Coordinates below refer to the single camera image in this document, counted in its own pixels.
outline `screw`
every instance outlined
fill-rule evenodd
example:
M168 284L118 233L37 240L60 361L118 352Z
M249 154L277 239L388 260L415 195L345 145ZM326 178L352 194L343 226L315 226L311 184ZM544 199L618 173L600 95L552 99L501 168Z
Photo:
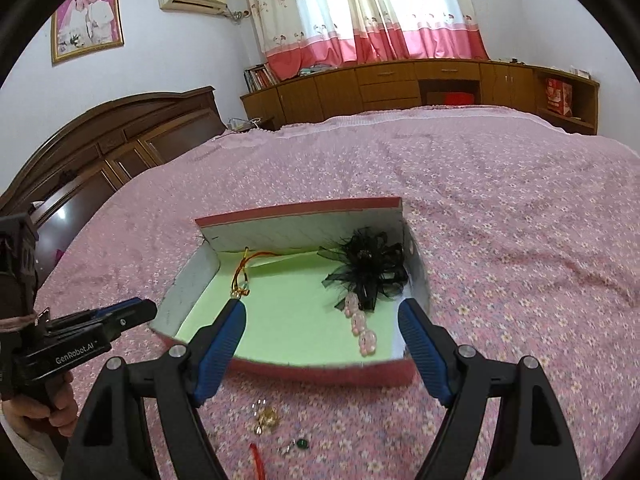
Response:
M462 357L466 357L467 359L470 359L471 357L476 355L476 349L473 348L471 345L460 345L458 347L458 353L462 355Z
M120 368L121 364L122 359L120 359L119 357L112 357L107 361L107 368L109 370L117 370L118 368Z
M538 360L535 357L532 357L530 355L526 356L523 360L522 363L527 367L527 368L531 368L532 370L534 368L538 368Z
M173 345L169 348L169 355L171 357L182 357L187 353L187 347L185 345Z

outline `black bow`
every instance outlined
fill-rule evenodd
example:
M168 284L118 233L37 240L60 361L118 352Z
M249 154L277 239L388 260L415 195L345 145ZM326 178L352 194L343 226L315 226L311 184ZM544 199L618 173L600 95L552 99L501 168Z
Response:
M359 229L351 239L336 250L320 247L323 258L344 263L323 281L324 286L341 282L350 292L355 292L361 310L373 311L378 294L396 296L409 280L404 270L402 244L386 244L384 231L372 234L369 228ZM336 306L344 309L344 300Z

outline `bed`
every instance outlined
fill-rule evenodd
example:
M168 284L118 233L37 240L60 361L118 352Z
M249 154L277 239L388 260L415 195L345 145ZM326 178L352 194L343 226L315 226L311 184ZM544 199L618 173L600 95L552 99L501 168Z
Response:
M261 206L401 196L425 256L431 317L490 358L537 356L556 391L583 478L631 478L638 464L640 158L605 137L568 135L499 107L421 107L226 132L150 168L106 200L39 291L53 316L132 296L162 300L200 245L194 218ZM76 368L82 404L112 354L165 350L148 328ZM251 405L283 413L252 433ZM175 477L147 405L163 479ZM200 415L229 478L412 479L444 410L404 388L322 388L229 372ZM468 478L482 478L490 402ZM309 450L277 448L304 436Z

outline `human hand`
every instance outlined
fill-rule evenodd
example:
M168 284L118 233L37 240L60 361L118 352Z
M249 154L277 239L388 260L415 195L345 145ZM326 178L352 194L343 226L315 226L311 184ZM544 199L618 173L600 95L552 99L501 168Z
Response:
M74 391L71 382L74 377L71 372L63 376L64 384L53 398L53 405L57 408L53 412L37 400L24 395L19 395L11 400L2 401L4 418L13 428L15 433L27 440L34 432L28 424L28 419L49 419L49 423L58 428L62 436L70 437L78 423L78 404L74 399Z

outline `green paper lining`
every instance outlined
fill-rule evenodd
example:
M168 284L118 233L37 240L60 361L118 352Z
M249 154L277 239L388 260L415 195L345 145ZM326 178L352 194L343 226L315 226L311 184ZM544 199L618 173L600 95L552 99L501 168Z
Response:
M190 341L213 322L229 298L231 280L242 253L218 253L220 270L213 277L177 332ZM334 308L345 294L341 286L325 288L322 280L341 264L315 251L286 256L258 256L248 264L250 294L242 298L247 322L235 356L256 362L298 367L347 366L396 358L398 300L378 298L367 313L367 326L378 337L376 353L362 357L351 320Z

